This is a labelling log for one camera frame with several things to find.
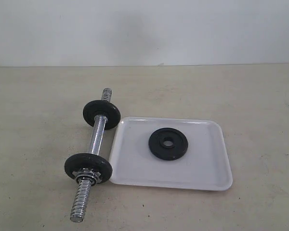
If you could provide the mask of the black weight plate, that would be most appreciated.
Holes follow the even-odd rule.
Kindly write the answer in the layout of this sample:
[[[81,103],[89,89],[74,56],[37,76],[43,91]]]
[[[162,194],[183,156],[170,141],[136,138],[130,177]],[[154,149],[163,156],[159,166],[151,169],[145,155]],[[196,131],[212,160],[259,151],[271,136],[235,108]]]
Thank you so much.
[[[97,115],[106,116],[107,122],[105,124],[105,130],[115,128],[121,120],[119,109],[108,101],[94,100],[84,106],[83,118],[90,126],[94,126],[94,118]]]
[[[106,159],[90,153],[74,154],[70,156],[64,164],[65,173],[71,179],[76,178],[73,172],[77,172],[83,168],[88,168],[99,172],[101,174],[101,183],[108,181],[113,172],[111,164]]]
[[[174,128],[160,128],[154,131],[148,140],[151,153],[165,161],[177,160],[185,155],[188,149],[186,136]]]

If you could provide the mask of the chrome threaded dumbbell bar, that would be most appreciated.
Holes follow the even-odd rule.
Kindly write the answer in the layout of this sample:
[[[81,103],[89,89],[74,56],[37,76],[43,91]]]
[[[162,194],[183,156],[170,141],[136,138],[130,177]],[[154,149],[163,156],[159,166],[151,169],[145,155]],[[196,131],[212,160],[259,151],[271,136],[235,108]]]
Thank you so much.
[[[94,120],[95,124],[87,153],[99,156],[107,118],[104,115],[96,115]],[[72,222],[80,223],[84,220],[91,187],[88,181],[78,184],[70,213]]]

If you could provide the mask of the white rectangular tray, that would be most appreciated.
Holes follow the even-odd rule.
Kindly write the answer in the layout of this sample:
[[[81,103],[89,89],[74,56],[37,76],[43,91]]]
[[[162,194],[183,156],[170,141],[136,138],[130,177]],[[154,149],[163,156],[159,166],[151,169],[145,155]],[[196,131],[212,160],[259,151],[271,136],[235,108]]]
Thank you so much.
[[[160,128],[185,135],[183,156],[163,160],[150,151],[149,138]],[[233,182],[222,129],[210,120],[125,117],[117,126],[109,162],[114,184],[225,191]]]

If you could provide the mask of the chrome spinlock collar nut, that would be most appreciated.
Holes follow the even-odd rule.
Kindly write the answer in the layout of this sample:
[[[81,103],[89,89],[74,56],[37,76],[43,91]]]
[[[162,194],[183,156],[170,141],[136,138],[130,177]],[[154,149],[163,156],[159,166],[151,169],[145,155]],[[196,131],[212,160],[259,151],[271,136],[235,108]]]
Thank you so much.
[[[101,173],[97,169],[81,168],[77,171],[73,171],[73,174],[77,184],[88,181],[90,186],[94,186],[102,182]]]

